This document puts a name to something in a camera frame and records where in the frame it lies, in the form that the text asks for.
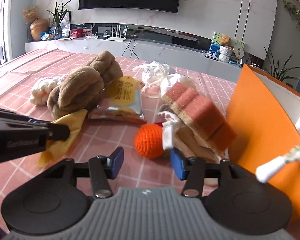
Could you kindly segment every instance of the potted plant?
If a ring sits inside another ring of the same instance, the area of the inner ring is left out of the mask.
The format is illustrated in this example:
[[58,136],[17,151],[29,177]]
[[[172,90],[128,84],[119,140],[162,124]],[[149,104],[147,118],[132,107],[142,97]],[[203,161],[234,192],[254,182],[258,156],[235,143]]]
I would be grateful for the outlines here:
[[269,75],[271,75],[272,77],[276,78],[277,80],[279,80],[281,82],[285,79],[298,79],[296,77],[287,76],[287,73],[290,70],[300,68],[300,67],[285,68],[286,64],[292,58],[292,55],[287,59],[287,61],[283,65],[283,67],[280,68],[280,60],[278,59],[278,63],[275,64],[271,49],[269,48],[269,51],[267,51],[266,47],[264,47],[264,48],[265,48],[266,55],[267,55],[267,58],[269,60],[270,66],[271,66],[271,73],[265,68],[262,68],[263,70],[267,71]]
[[68,9],[65,9],[65,6],[68,3],[70,3],[72,0],[69,0],[65,4],[63,4],[62,1],[59,3],[58,6],[57,6],[58,3],[56,2],[54,13],[52,11],[46,10],[46,11],[52,13],[54,21],[56,23],[56,28],[53,31],[55,40],[58,40],[62,37],[62,28],[60,27],[60,23],[62,22],[63,18],[66,16],[66,13],[68,12]]

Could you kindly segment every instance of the pink checkered tablecloth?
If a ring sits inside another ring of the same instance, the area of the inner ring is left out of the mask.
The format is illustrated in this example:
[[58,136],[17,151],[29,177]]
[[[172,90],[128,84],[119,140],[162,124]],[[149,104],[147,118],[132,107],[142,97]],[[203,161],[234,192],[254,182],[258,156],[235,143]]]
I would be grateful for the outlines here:
[[[52,121],[46,106],[34,106],[29,102],[30,89],[42,77],[66,74],[92,59],[93,54],[70,53],[61,50],[35,50],[16,58],[0,67],[0,108],[10,109],[37,119]],[[141,72],[132,69],[145,63],[143,60],[116,57],[124,75],[141,79]],[[225,114],[233,93],[235,83],[203,73],[175,68],[177,73],[189,76],[197,90],[211,98],[218,109]],[[144,116],[148,122],[159,121],[156,113],[162,100],[142,98]],[[184,182],[175,176],[168,158],[148,160],[140,157],[134,147],[133,139],[139,126],[135,124],[85,120],[82,130],[71,146],[68,156],[76,162],[87,162],[96,155],[108,156],[122,146],[124,163],[118,178],[109,183],[114,192],[118,187],[165,187],[174,186],[181,191]],[[21,184],[27,182],[44,169],[36,167],[40,153],[13,161],[0,163],[0,209],[4,197]],[[78,178],[77,187],[85,194],[92,195],[88,178]],[[209,194],[214,188],[204,186]],[[0,226],[8,231],[0,211]]]

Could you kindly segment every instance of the orange crochet ball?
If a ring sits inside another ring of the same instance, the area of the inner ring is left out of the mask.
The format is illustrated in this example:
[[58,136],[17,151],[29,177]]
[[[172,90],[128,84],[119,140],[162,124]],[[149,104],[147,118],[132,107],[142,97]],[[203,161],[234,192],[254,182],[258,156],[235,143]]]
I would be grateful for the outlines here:
[[164,153],[162,127],[154,123],[144,124],[134,138],[134,147],[140,156],[153,159]]

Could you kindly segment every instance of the white marble tv stand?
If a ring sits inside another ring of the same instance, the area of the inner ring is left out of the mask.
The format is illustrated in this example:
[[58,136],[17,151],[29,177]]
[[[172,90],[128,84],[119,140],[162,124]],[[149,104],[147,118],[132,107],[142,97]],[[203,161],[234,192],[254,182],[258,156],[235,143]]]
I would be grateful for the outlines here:
[[[241,68],[220,61],[206,58],[204,54],[190,49],[180,48],[150,41],[135,40],[136,46],[133,50],[141,60],[159,60],[167,64],[182,67],[189,70],[199,71],[212,76],[237,82]],[[103,50],[109,50],[114,56],[122,56],[126,49],[123,41],[107,41],[98,39],[77,38],[70,41],[36,41],[25,44],[26,52],[35,49],[61,49],[69,52],[98,54]],[[130,57],[129,49],[123,57]]]

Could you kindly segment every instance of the brown plush toy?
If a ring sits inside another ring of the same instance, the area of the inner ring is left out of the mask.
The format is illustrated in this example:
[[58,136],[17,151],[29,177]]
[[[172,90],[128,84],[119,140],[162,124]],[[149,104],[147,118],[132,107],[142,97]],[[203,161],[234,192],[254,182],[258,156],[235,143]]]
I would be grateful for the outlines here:
[[109,51],[103,51],[86,65],[71,71],[54,88],[47,106],[52,117],[58,119],[80,109],[90,111],[101,99],[104,88],[122,77],[120,65]]
[[221,46],[225,46],[225,45],[229,45],[231,43],[231,38],[228,35],[222,35],[219,38],[219,41],[220,41]]

